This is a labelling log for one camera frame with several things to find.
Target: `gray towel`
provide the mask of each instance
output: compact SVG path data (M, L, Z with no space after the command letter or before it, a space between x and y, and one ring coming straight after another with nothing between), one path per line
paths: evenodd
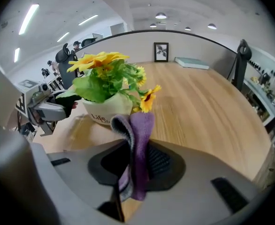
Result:
M119 179L119 191L121 201L125 201L130 198L133 193L133 182L131 177L132 157L134 152L134 134L129 124L128 115L115 115L111 121L110 126L116 133L122 135L130 146L130 164L126 167L123 175Z
M111 119L112 130L121 134L130 146L130 162L119 179L121 201L129 197L144 200L148 181L146 148L154 126L151 112L138 112L130 116L116 115Z

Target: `wooden table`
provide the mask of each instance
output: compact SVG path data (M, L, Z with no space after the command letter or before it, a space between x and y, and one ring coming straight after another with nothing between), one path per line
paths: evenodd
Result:
M253 180L271 142L246 98L213 70L183 68L173 62L141 65L147 73L145 89L162 86L153 104L151 138L210 153ZM110 127L93 122L82 102L69 118L58 122L53 135L40 137L41 133L40 129L33 141L47 153L120 138Z

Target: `white pot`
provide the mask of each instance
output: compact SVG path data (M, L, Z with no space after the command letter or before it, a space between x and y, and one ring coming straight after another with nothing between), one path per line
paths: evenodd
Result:
M103 125L110 125L111 118L116 114L130 115L132 110L132 101L118 92L104 103L85 99L82 99L82 102L91 119Z

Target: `white ceiling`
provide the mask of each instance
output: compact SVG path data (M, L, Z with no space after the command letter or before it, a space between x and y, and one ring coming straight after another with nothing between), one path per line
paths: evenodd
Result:
M129 6L127 8L133 17L134 30L150 29L150 24L157 22L164 22L166 25L158 25L156 29L184 31L184 28L189 26L192 29L191 33L207 38L214 39L218 35L220 43L222 35L229 44L231 37L237 42L245 38L250 44L270 51L275 56L275 24L258 0L124 0L124 3L119 3L115 7L114 1L11 1L0 17L0 64L6 72L15 70L35 54L53 48L59 49L64 43L72 44L85 34L121 23L125 9L120 9L120 4ZM40 6L26 33L19 36L18 31L32 3L38 3ZM164 12L167 19L155 19L158 12ZM83 26L78 26L81 21L95 14L99 16ZM4 22L8 24L2 28L1 24ZM209 23L214 23L218 29L208 29ZM70 34L57 43L56 41L67 31ZM18 47L21 48L20 58L15 64L14 50Z
M31 4L39 8L29 23L26 32L18 35L24 17ZM78 26L80 22L95 14L98 17ZM76 35L84 36L101 28L122 22L102 0L12 0L0 17L0 64L6 72L35 54L55 46L59 48ZM57 40L70 32L61 42ZM14 51L20 47L19 61L13 62Z
M215 21L235 12L262 14L263 7L256 0L128 0L132 11L135 29L149 29L158 12L167 15L167 29L183 30L186 26L196 26L201 21Z

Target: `book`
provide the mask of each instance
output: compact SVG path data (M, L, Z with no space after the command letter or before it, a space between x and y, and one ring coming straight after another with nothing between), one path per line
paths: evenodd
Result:
M175 57L175 62L184 68L209 69L209 66L199 59Z

